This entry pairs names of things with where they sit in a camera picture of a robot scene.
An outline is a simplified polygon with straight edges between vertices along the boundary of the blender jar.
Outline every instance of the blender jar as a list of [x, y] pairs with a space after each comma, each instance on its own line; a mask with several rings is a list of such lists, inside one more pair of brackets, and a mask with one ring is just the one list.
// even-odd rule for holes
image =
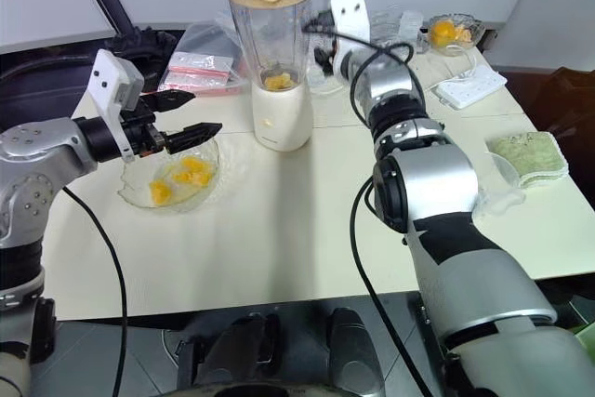
[[252, 112], [260, 143], [293, 151], [311, 136], [305, 82], [309, 36], [302, 26], [311, 0], [229, 0], [252, 77]]

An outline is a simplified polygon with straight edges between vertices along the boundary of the green cloth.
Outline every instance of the green cloth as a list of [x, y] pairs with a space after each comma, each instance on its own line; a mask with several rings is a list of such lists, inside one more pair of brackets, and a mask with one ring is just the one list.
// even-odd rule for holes
[[488, 142], [490, 152], [506, 158], [519, 173], [521, 186], [568, 175], [568, 163], [549, 132], [527, 132]]

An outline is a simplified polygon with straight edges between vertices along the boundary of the glass dish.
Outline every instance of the glass dish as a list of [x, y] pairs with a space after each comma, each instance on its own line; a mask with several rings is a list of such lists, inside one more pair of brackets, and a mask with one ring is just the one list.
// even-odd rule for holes
[[[152, 200], [149, 184], [155, 180], [156, 174], [162, 171], [164, 166], [175, 163], [188, 155], [194, 155], [212, 164], [215, 169], [213, 177], [204, 188], [197, 190], [196, 193], [190, 195], [182, 202], [172, 205], [156, 205]], [[200, 146], [174, 155], [162, 151], [148, 157], [139, 158], [133, 163], [125, 164], [122, 177], [120, 177], [124, 185], [118, 191], [118, 195], [137, 208], [149, 209], [156, 212], [185, 213], [193, 210], [205, 201], [217, 186], [218, 178], [219, 149], [215, 139], [210, 139]]]
[[[453, 22], [455, 28], [464, 27], [465, 30], [468, 30], [470, 32], [470, 40], [454, 39], [452, 43], [446, 46], [436, 46], [431, 39], [432, 29], [437, 22], [445, 20]], [[483, 33], [485, 33], [485, 25], [469, 14], [442, 14], [441, 16], [434, 16], [430, 19], [428, 25], [428, 38], [432, 48], [445, 56], [458, 56], [465, 50], [474, 48], [480, 42], [480, 39], [482, 39]]]

